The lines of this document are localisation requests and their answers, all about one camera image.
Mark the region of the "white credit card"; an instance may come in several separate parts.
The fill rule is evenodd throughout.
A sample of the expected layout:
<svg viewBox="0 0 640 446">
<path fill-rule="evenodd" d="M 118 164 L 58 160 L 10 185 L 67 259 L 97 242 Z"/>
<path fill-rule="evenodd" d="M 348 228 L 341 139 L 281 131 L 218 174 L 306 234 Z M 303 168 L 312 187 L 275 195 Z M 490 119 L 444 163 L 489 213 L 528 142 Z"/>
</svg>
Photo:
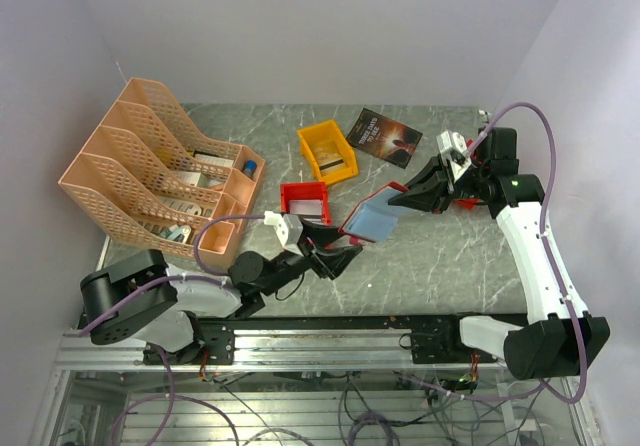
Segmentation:
<svg viewBox="0 0 640 446">
<path fill-rule="evenodd" d="M 322 201 L 317 199 L 291 200 L 288 204 L 291 214 L 311 217 L 321 217 L 323 212 Z"/>
</svg>

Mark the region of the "red leather card holder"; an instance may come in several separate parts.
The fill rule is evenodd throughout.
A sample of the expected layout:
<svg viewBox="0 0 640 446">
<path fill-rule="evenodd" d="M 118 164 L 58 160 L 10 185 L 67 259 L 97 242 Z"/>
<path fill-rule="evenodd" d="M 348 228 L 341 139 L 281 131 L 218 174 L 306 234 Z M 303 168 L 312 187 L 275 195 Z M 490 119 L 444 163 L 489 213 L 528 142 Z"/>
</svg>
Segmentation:
<svg viewBox="0 0 640 446">
<path fill-rule="evenodd" d="M 382 242 L 392 235 L 399 219 L 411 210 L 389 205 L 389 201 L 408 189 L 389 182 L 371 195 L 359 201 L 339 228 L 344 235 L 371 243 Z"/>
</svg>

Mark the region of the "red plastic bin with cards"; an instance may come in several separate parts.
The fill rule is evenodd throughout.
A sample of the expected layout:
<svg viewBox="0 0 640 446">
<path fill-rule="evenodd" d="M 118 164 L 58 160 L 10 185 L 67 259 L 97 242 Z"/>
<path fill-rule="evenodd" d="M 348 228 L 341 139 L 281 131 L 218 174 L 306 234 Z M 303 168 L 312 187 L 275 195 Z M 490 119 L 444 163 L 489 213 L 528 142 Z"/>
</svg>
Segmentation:
<svg viewBox="0 0 640 446">
<path fill-rule="evenodd" d="M 323 182 L 280 185 L 281 210 L 324 225 L 331 224 L 328 189 Z"/>
</svg>

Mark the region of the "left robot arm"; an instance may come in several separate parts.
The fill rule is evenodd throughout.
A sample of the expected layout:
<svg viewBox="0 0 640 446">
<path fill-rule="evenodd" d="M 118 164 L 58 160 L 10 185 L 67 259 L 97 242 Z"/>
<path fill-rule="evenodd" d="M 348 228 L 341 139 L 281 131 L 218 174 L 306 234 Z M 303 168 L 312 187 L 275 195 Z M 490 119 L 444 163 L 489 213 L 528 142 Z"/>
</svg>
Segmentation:
<svg viewBox="0 0 640 446">
<path fill-rule="evenodd" d="M 282 250 L 272 259 L 245 251 L 221 272 L 196 252 L 202 271 L 195 273 L 148 249 L 86 276 L 80 290 L 87 324 L 80 335 L 95 345 L 136 338 L 192 363 L 204 349 L 199 318 L 246 319 L 307 272 L 338 278 L 363 250 L 359 244 L 335 246 L 344 235 L 339 228 L 297 215 L 267 211 L 253 218 L 272 227 L 280 242 Z"/>
</svg>

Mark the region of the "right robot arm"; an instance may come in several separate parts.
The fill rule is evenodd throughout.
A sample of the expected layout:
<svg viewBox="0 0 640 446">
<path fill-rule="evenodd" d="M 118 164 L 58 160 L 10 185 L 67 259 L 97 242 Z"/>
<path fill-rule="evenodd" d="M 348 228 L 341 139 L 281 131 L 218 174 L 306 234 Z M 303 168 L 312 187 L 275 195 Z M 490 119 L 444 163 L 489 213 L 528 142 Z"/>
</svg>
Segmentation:
<svg viewBox="0 0 640 446">
<path fill-rule="evenodd" d="M 442 353 L 459 362 L 482 350 L 503 360 L 519 380 L 585 373 L 610 328 L 589 312 L 563 265 L 544 208 L 545 189 L 536 175 L 519 171 L 516 131 L 496 128 L 474 152 L 450 130 L 438 135 L 437 145 L 437 154 L 389 205 L 433 214 L 457 200 L 487 206 L 511 249 L 527 311 L 523 326 L 464 316 L 442 335 Z"/>
</svg>

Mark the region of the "gold card in yellow bin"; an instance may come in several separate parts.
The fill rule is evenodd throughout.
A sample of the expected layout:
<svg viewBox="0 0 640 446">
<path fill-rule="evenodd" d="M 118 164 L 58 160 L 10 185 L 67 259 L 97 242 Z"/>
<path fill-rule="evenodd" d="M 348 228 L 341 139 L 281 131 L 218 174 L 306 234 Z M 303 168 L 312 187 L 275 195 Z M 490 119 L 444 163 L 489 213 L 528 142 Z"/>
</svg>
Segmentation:
<svg viewBox="0 0 640 446">
<path fill-rule="evenodd" d="M 327 176 L 346 168 L 345 160 L 333 141 L 317 145 L 314 148 L 314 157 L 322 176 Z"/>
</svg>

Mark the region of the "red plastic bin right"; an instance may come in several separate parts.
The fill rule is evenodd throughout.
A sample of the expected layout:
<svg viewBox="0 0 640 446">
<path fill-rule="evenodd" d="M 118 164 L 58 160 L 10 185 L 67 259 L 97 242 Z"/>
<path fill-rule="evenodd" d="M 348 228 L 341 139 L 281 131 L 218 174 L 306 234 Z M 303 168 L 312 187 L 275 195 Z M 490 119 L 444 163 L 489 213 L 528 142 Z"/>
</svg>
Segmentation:
<svg viewBox="0 0 640 446">
<path fill-rule="evenodd" d="M 473 142 L 474 140 L 471 138 L 466 140 L 467 149 Z M 472 160 L 472 166 L 460 180 L 455 184 L 451 183 L 449 189 L 456 203 L 471 210 L 476 206 L 483 205 L 489 195 L 487 192 L 488 163 L 480 160 L 476 151 L 471 153 L 469 157 Z"/>
</svg>

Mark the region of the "dark booklet three days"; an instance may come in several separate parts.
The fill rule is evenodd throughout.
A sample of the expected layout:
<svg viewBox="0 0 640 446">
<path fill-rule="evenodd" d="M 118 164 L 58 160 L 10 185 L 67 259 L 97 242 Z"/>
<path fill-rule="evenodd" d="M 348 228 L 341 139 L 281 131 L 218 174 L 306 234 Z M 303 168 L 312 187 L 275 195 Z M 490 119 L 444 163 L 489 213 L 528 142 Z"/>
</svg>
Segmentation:
<svg viewBox="0 0 640 446">
<path fill-rule="evenodd" d="M 356 150 L 406 169 L 422 137 L 422 132 L 363 108 L 346 140 Z"/>
</svg>

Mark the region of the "yellow plastic bin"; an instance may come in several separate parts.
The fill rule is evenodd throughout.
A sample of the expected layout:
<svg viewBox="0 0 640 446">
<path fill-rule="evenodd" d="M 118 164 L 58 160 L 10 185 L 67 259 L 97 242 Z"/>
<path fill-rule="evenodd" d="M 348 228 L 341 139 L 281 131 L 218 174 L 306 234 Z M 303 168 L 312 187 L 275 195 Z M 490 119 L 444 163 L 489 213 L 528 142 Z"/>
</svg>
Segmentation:
<svg viewBox="0 0 640 446">
<path fill-rule="evenodd" d="M 359 174 L 354 149 L 334 119 L 301 128 L 297 135 L 301 155 L 317 181 L 330 186 Z"/>
</svg>

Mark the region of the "blue capped bottle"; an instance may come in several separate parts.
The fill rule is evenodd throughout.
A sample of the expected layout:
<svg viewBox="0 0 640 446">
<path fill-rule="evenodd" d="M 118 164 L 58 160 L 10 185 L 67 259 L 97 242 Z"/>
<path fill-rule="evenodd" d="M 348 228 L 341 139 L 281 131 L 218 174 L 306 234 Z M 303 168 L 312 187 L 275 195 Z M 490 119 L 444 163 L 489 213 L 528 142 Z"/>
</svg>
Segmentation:
<svg viewBox="0 0 640 446">
<path fill-rule="evenodd" d="M 243 173 L 247 176 L 252 176 L 257 169 L 257 164 L 253 160 L 248 160 L 243 167 Z"/>
</svg>

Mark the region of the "peach plastic desk organizer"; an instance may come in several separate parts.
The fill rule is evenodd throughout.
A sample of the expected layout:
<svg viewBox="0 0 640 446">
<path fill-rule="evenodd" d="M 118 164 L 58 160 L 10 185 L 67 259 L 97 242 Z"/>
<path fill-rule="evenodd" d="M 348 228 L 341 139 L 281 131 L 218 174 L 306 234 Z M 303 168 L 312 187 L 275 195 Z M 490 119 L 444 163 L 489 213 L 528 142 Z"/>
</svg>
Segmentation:
<svg viewBox="0 0 640 446">
<path fill-rule="evenodd" d="M 112 239 L 227 268 L 265 172 L 250 147 L 202 133 L 163 83 L 133 78 L 59 184 Z"/>
</svg>

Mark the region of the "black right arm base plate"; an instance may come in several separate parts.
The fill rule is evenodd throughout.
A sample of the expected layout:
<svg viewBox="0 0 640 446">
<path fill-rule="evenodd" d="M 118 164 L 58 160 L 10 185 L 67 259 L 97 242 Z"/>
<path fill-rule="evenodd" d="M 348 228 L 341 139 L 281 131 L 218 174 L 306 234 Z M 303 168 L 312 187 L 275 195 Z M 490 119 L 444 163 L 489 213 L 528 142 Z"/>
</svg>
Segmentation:
<svg viewBox="0 0 640 446">
<path fill-rule="evenodd" d="M 489 353 L 465 346 L 460 337 L 458 315 L 413 315 L 403 319 L 408 329 L 399 338 L 399 346 L 411 353 L 414 364 L 471 363 L 477 355 L 481 364 L 496 363 Z"/>
</svg>

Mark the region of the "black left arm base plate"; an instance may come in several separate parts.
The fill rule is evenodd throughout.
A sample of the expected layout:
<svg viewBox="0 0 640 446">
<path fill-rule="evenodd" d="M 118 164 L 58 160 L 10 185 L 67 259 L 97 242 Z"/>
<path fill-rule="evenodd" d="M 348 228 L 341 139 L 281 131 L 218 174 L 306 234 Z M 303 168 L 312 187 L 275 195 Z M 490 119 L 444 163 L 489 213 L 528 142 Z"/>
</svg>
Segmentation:
<svg viewBox="0 0 640 446">
<path fill-rule="evenodd" d="M 200 339 L 177 352 L 165 352 L 174 365 L 231 365 L 235 356 L 235 332 L 231 327 L 214 325 L 203 330 Z"/>
</svg>

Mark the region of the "aluminium mounting rail frame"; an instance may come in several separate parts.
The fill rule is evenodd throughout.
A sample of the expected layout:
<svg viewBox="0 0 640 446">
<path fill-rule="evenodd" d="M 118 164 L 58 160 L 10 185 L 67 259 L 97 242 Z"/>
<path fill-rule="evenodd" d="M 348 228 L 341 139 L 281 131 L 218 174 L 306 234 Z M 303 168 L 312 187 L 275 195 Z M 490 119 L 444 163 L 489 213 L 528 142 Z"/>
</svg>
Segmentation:
<svg viewBox="0 0 640 446">
<path fill-rule="evenodd" d="M 168 406 L 166 368 L 145 342 L 98 346 L 63 335 L 31 437 L 34 445 L 340 445 L 368 409 L 398 421 L 406 445 L 464 440 L 509 445 L 516 428 L 542 426 L 547 444 L 599 443 L 585 403 L 563 410 L 548 397 L 527 421 L 524 389 L 505 364 L 414 364 L 399 346 L 407 316 L 205 319 L 235 332 L 231 365 L 174 365 L 177 402 Z"/>
</svg>

